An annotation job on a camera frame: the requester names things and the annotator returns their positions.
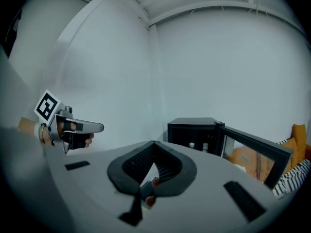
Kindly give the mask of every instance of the small bottle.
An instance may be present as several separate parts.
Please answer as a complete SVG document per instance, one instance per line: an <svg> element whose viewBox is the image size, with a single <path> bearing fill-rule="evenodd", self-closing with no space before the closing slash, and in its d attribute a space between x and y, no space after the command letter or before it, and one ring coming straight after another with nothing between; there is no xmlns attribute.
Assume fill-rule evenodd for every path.
<svg viewBox="0 0 311 233"><path fill-rule="evenodd" d="M207 142L205 142L205 143L203 143L203 149L202 149L202 152L207 153L207 149L208 149L208 143L207 143Z"/></svg>

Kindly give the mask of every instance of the hand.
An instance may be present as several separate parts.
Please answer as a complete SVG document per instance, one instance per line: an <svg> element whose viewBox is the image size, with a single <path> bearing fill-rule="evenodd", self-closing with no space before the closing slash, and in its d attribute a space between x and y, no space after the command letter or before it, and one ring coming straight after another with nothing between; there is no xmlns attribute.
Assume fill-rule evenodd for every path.
<svg viewBox="0 0 311 233"><path fill-rule="evenodd" d="M155 178L151 181L151 185L153 188L155 188L156 186L160 185L160 179L159 178ZM149 196L146 198L145 200L146 202L146 205L151 208L155 202L156 202L156 199L153 197L153 196Z"/></svg>
<svg viewBox="0 0 311 233"><path fill-rule="evenodd" d="M76 130L76 125L73 122L71 123L71 130ZM60 137L64 134L64 122L57 123L57 131ZM43 130L43 138L46 143L48 144L51 143L51 138L49 136L47 127L45 127ZM89 135L89 139L86 140L86 146L85 146L86 148L88 148L89 145L92 143L93 138L94 138L94 134L92 133Z"/></svg>

